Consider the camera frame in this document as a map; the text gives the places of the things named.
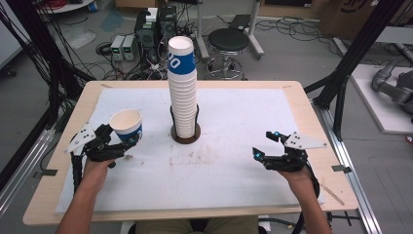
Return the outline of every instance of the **black pole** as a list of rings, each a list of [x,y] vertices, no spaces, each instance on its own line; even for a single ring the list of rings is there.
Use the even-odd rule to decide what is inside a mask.
[[[404,0],[381,0],[333,73],[305,88],[306,93],[309,93],[324,86],[319,96],[314,99],[314,104],[323,109],[328,109],[337,96],[333,130],[340,140],[347,82],[403,2]]]

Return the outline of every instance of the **power supply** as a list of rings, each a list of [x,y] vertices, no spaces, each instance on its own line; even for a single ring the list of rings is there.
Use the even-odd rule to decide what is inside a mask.
[[[147,21],[148,11],[143,10],[136,18],[134,34],[136,36],[137,47],[143,52],[142,57],[146,57],[150,62],[158,63],[158,46],[160,42],[158,21]]]
[[[125,37],[122,48],[124,49],[125,59],[134,60],[137,54],[137,44],[136,44],[136,39],[134,39],[133,35],[128,35]]]
[[[161,33],[166,41],[176,36],[176,7],[168,6],[160,8],[159,23],[161,25]]]
[[[125,36],[116,36],[115,40],[110,46],[112,51],[112,59],[114,60],[123,60],[125,59],[124,50],[122,50],[122,45],[124,44]]]

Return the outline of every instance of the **cardboard box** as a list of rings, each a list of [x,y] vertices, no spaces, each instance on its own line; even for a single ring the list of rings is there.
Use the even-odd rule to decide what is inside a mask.
[[[331,0],[321,14],[319,31],[325,36],[355,39],[375,7],[374,0]]]

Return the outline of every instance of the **blue logo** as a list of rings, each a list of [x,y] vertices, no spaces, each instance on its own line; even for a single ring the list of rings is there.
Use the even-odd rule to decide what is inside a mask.
[[[168,54],[168,70],[177,75],[186,75],[195,70],[194,52],[186,56]]]

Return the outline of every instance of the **wooden table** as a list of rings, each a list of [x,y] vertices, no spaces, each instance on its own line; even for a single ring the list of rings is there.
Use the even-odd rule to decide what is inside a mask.
[[[294,81],[199,81],[198,89],[283,89],[295,123],[300,134],[316,137],[328,142],[322,126],[308,101],[302,86]],[[93,81],[89,82],[83,91],[76,108],[64,130],[56,151],[48,165],[48,169],[57,170],[56,176],[44,176],[23,217],[27,225],[46,225],[60,223],[62,214],[55,213],[63,182],[69,168],[70,157],[63,151],[71,138],[83,127],[94,112],[99,94],[104,88],[167,88],[167,81]],[[333,172],[331,166],[339,162],[328,144],[326,148],[308,149],[313,168],[321,184],[321,192],[325,203],[321,205],[324,211],[354,210],[357,208],[357,198],[342,172]],[[160,218],[186,218],[230,215],[268,215],[281,213],[297,213],[300,208],[280,207],[243,207],[231,209],[210,210],[175,210],[175,211],[136,211],[95,213],[93,221],[143,220]]]

